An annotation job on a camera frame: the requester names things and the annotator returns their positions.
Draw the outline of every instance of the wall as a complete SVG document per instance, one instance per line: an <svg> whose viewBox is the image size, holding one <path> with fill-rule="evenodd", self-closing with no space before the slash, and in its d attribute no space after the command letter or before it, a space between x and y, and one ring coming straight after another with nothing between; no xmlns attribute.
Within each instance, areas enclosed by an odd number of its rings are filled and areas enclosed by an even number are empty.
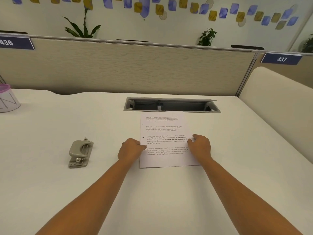
<svg viewBox="0 0 313 235"><path fill-rule="evenodd" d="M80 3L60 1L59 4L51 3L51 0L39 0L40 4L30 0L21 0L22 4L14 4L12 0L0 0L0 29L25 31L32 35L68 36L64 27L71 27L62 18L68 17L72 22L82 27L84 16L83 0ZM187 8L179 8L177 1L176 11L168 10L168 0L160 0L152 3L150 0L150 13L143 18L140 13L135 13L135 2L132 0L132 8L124 8L123 0L112 0L113 8L104 7L103 0L92 0L93 10L87 14L87 27L91 30L101 24L96 38L99 39L130 39L151 41L154 43L195 45L198 37L206 28L213 28L218 32L213 41L217 47L230 47L231 44L261 46L266 50L285 51L291 43L296 32L299 31L304 16L313 6L313 0L214 0L211 9L205 14L192 14L191 2L201 4L207 0L188 0ZM238 3L240 12L245 12L246 23L239 27L236 22L237 15L230 14L232 3ZM156 4L162 4L167 17L161 20L156 14ZM271 18L275 12L283 14L286 9L294 4L298 8L290 16L298 16L299 19L293 26L284 26L276 30L277 23L269 22L263 26L261 22L254 21L255 15L247 15L251 5L258 5L257 11L263 11L264 16ZM219 18L221 7L228 8L227 17ZM217 11L216 21L209 21L209 12Z"/></svg>
<svg viewBox="0 0 313 235"><path fill-rule="evenodd" d="M303 42L305 42L311 34L313 34L313 14L304 26L303 30L301 31L299 37L296 39L290 51L301 51L301 46L303 45Z"/></svg>

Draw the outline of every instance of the potted plant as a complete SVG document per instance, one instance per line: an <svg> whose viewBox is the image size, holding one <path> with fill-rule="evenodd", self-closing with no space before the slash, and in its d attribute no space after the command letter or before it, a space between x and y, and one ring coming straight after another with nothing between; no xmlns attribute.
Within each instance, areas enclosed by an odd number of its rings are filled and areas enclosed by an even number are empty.
<svg viewBox="0 0 313 235"><path fill-rule="evenodd" d="M197 45L202 45L202 46L211 46L211 43L213 39L215 38L215 32L212 28L208 29L207 31L203 31L202 35L200 36L199 43Z"/></svg>
<svg viewBox="0 0 313 235"><path fill-rule="evenodd" d="M68 33L70 33L71 35L75 36L75 37L81 37L81 38L92 38L93 34L96 33L96 31L100 28L101 25L97 25L92 32L89 34L87 27L86 27L86 14L87 14L88 9L85 9L85 18L84 18L84 33L80 30L80 28L73 22L71 22L68 18L64 17L65 19L67 19L69 21L69 23L71 23L71 25L74 27L74 29L77 31L77 33L75 31L73 31L72 29L65 27L65 31L67 31Z"/></svg>
<svg viewBox="0 0 313 235"><path fill-rule="evenodd" d="M309 38L302 46L302 53L313 53L313 38Z"/></svg>

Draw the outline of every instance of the blue sign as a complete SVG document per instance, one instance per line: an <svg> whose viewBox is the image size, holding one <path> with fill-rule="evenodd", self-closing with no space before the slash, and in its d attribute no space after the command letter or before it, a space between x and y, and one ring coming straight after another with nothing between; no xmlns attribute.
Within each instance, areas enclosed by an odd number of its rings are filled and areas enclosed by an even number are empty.
<svg viewBox="0 0 313 235"><path fill-rule="evenodd" d="M261 63L275 63L285 65L297 65L302 55L266 53Z"/></svg>
<svg viewBox="0 0 313 235"><path fill-rule="evenodd" d="M0 48L19 48L35 50L29 37L13 37L0 35Z"/></svg>

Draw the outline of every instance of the white desk surface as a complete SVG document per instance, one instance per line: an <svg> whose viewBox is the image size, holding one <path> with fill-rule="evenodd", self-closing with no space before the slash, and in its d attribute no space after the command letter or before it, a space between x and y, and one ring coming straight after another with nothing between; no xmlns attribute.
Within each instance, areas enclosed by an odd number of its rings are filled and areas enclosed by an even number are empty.
<svg viewBox="0 0 313 235"><path fill-rule="evenodd" d="M13 91L21 107L0 113L1 234L36 233L117 160L123 141L139 140L140 112L123 111L127 96L218 100L221 114L185 113L191 131L210 139L212 157L234 177L312 234L313 165L237 97ZM69 169L69 148L84 137L95 143L89 164ZM139 169L137 161L99 234L238 233L202 167Z"/></svg>

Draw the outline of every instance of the forearm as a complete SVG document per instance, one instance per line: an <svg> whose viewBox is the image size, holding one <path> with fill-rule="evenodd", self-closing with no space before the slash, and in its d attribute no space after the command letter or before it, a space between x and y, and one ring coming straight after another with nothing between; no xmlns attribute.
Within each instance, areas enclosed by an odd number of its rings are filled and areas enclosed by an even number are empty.
<svg viewBox="0 0 313 235"><path fill-rule="evenodd" d="M201 164L240 235L301 234L272 206L211 157Z"/></svg>
<svg viewBox="0 0 313 235"><path fill-rule="evenodd" d="M92 186L50 219L37 235L98 234L131 164L126 160L117 161Z"/></svg>

